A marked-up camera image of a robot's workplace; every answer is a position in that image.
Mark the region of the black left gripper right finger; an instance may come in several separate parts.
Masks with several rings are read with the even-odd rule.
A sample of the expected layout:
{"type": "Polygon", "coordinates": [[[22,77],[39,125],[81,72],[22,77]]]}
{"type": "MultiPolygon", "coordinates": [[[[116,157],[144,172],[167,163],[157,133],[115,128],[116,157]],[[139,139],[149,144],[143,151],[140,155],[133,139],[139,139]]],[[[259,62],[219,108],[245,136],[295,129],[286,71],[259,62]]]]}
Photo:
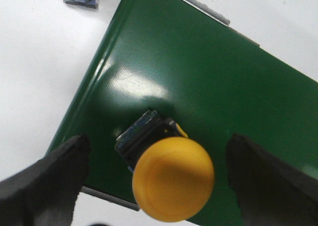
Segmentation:
{"type": "Polygon", "coordinates": [[[316,226],[318,181],[246,136],[226,147],[229,185],[246,226],[316,226]]]}

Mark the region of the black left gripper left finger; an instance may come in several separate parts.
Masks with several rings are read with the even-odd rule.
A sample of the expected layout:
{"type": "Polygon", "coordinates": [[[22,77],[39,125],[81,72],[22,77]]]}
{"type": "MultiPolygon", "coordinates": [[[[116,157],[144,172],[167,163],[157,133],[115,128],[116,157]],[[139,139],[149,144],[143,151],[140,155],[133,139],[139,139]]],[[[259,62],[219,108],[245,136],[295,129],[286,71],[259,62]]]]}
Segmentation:
{"type": "Polygon", "coordinates": [[[1,181],[2,226],[69,226],[88,175],[87,136],[75,136],[35,164],[1,181]]]}

